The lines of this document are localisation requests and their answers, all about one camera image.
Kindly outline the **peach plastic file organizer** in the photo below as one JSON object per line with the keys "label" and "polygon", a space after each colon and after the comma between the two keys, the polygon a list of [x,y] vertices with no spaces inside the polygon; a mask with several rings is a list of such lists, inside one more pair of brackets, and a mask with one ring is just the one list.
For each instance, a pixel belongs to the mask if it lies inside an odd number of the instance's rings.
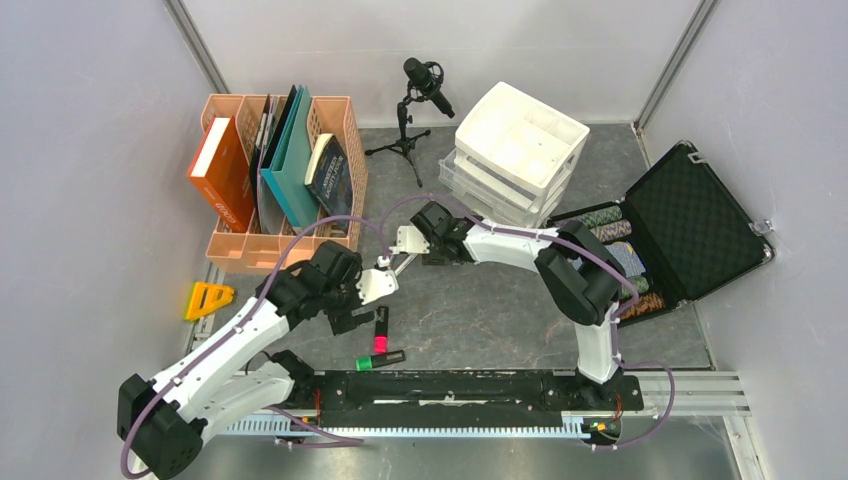
{"label": "peach plastic file organizer", "polygon": [[359,247],[361,224],[353,224],[347,234],[333,225],[321,225],[300,241],[294,240],[302,228],[323,219],[326,211],[319,205],[304,184],[306,163],[312,154],[318,135],[332,133],[340,142],[350,161],[353,186],[353,206],[350,214],[361,216],[364,210],[368,171],[359,128],[349,96],[311,96],[307,91],[294,97],[294,118],[283,122],[292,138],[280,154],[271,156],[270,172],[259,171],[260,179],[269,188],[270,200],[281,209],[282,224],[261,231],[259,218],[251,217],[247,231],[234,232],[219,220],[212,231],[206,257],[228,273],[260,274],[271,271],[283,250],[292,246],[285,266],[305,260],[317,247],[327,241],[339,243],[353,251]]}

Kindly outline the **white plastic drawer unit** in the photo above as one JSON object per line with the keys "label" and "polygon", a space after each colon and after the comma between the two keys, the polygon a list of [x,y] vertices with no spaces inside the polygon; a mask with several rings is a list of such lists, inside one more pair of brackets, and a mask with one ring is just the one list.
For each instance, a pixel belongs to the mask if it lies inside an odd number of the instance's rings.
{"label": "white plastic drawer unit", "polygon": [[458,127],[439,180],[486,218],[537,228],[561,201],[589,135],[588,126],[501,81]]}

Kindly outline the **dark blue hardcover book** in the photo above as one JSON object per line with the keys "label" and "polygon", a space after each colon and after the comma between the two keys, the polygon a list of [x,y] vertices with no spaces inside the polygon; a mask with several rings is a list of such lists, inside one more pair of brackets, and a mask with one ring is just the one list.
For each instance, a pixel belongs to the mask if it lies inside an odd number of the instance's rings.
{"label": "dark blue hardcover book", "polygon": [[317,137],[304,185],[329,216],[352,213],[353,183],[349,159],[334,134],[322,133]]}

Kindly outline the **orange book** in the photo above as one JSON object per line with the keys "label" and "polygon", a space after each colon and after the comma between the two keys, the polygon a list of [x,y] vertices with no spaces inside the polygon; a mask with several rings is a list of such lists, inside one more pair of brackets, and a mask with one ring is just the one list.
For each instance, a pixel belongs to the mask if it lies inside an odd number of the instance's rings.
{"label": "orange book", "polygon": [[208,126],[186,178],[231,231],[245,233],[254,201],[248,160],[234,117],[215,117]]}

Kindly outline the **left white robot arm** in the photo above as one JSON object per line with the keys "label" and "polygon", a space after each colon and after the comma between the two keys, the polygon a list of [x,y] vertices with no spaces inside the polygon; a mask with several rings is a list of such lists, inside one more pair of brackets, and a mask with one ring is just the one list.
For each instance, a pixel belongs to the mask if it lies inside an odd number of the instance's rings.
{"label": "left white robot arm", "polygon": [[117,434],[127,479],[172,479],[225,428],[285,402],[306,405],[313,379],[283,358],[239,379],[234,374],[299,324],[324,314],[335,334],[357,325],[353,311],[398,288],[391,252],[366,268],[360,254],[336,242],[308,260],[274,269],[243,307],[200,347],[150,379],[128,377],[118,389]]}

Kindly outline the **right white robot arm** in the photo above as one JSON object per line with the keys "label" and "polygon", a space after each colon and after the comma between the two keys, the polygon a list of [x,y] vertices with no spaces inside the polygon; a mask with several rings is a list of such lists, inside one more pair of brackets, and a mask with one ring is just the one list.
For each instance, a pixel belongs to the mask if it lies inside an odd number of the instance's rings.
{"label": "right white robot arm", "polygon": [[415,213],[411,224],[430,253],[445,261],[504,264],[539,275],[556,307],[574,324],[578,361],[572,399],[579,408],[643,407],[638,379],[620,353],[616,327],[639,292],[584,224],[508,226],[474,215],[455,216],[436,201]]}

